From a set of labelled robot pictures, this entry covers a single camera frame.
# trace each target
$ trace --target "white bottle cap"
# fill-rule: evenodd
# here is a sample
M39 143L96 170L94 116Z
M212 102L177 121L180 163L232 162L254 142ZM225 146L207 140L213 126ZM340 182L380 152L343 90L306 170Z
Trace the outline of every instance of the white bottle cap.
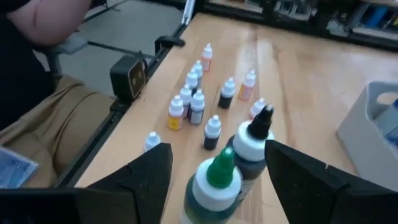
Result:
M198 79L200 79L203 75L203 66L201 65L201 61L197 60L192 69L195 70L195 73L198 75Z
M254 70L251 70L244 78L243 83L246 86L254 86L255 82L256 82L256 73L254 73Z
M147 152L148 150L157 146L161 142L162 142L162 140L161 140L160 136L156 132L153 131L153 132L149 133L148 137L145 139L144 150Z
M221 95L225 98L231 98L235 94L234 78L230 77L224 84L221 90Z
M191 109L195 111L200 111L205 109L205 96L201 92L201 89L193 95L191 101Z
M221 121L218 115L214 115L209 119L205 126L205 136L208 138L217 138L221 133Z
M211 49L210 43L208 43L205 47L205 50L203 51L202 57L204 58L212 58L213 56L213 49Z
M180 95L175 95L175 97L170 102L169 113L171 116L179 117L182 116L184 112L184 107Z
M184 105L188 105L192 100L192 90L189 89L189 84L185 84L184 87L180 90L180 98Z
M248 126L251 123L252 121L245 121L239 125L232 144L239 157L246 161L259 162L265 159L266 140L274 140L274 133L269 130L267 139L255 139L248 132Z
M253 106L250 108L250 118L254 119L254 117L261 112L261 110L266 106L266 99L260 98L257 100Z
M213 187L207 181L207 170L213 160L214 158L207 159L199 165L192 183L192 194L203 208L212 212L220 212L226 210L235 202L242 187L242 177L238 168L235 167L232 181L227 188Z
M188 72L187 78L185 79L185 83L189 85L189 89L193 90L198 86L198 75L194 69L191 69Z

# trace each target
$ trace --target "paper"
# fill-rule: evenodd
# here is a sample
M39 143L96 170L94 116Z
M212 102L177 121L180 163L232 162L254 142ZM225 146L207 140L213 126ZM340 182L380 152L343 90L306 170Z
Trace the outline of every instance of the paper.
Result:
M0 189L20 187L37 166L36 162L0 146Z

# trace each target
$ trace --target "black bottle cap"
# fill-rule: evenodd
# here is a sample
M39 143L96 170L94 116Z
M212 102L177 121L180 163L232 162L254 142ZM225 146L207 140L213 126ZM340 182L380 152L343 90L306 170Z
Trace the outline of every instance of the black bottle cap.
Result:
M274 113L272 105L266 105L248 126L249 134L256 139L267 139L271 127L271 118Z

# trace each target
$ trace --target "black device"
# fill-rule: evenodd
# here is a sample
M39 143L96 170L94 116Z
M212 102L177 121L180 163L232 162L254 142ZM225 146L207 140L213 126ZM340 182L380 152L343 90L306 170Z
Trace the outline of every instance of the black device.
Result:
M147 62L142 54L123 55L111 68L113 93L121 103L130 105L147 82Z
M398 193L266 141L272 184L290 224L398 223Z
M171 170L160 143L86 189L0 190L0 223L160 223Z

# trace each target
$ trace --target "person's arm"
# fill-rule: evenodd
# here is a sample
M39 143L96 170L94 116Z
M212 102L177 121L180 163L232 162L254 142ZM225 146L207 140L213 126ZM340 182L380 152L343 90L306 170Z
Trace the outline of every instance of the person's arm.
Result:
M91 0L31 0L7 13L7 17L31 42L56 45L76 31L90 3Z

